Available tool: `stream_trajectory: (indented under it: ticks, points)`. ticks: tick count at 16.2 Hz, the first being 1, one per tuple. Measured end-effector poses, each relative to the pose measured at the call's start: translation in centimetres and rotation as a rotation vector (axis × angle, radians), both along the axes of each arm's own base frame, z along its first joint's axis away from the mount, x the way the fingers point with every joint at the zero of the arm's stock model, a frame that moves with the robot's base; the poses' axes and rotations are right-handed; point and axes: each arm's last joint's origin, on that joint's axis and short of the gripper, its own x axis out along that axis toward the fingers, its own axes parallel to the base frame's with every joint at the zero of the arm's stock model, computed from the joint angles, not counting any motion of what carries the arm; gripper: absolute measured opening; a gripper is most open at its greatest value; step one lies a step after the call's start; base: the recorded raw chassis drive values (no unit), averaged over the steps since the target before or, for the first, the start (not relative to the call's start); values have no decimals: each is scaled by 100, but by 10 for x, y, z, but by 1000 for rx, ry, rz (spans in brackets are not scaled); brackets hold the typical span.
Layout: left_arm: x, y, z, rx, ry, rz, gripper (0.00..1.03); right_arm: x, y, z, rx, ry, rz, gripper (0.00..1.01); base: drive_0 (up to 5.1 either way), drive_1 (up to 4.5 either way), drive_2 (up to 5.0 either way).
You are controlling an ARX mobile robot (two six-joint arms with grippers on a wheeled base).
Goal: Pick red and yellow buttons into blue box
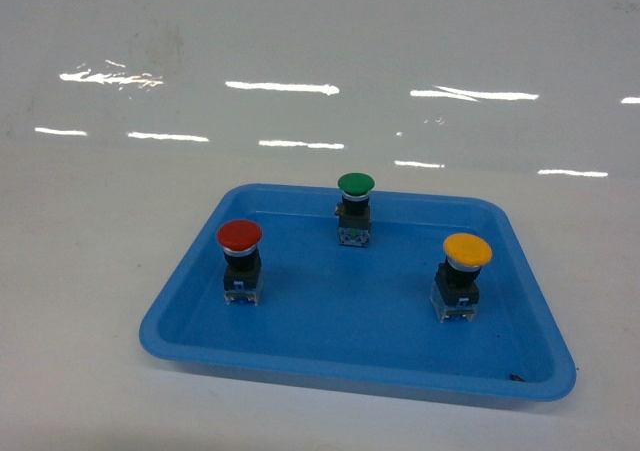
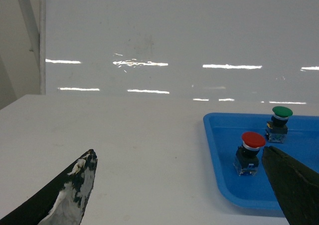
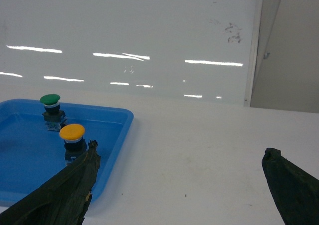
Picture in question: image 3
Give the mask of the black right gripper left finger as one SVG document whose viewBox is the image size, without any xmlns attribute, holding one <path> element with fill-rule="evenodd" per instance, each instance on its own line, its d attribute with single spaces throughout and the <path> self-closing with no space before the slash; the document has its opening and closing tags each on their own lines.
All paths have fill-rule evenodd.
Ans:
<svg viewBox="0 0 319 225">
<path fill-rule="evenodd" d="M 0 215 L 2 225 L 80 225 L 92 200 L 101 157 L 97 141 L 38 189 Z"/>
</svg>

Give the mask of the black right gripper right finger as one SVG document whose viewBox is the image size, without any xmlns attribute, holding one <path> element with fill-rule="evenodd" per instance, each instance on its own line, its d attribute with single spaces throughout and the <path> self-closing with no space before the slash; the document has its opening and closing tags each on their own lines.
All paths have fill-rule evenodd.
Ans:
<svg viewBox="0 0 319 225">
<path fill-rule="evenodd" d="M 262 159 L 264 175 L 274 203 L 286 225 L 319 223 L 319 180 L 267 148 Z"/>
</svg>

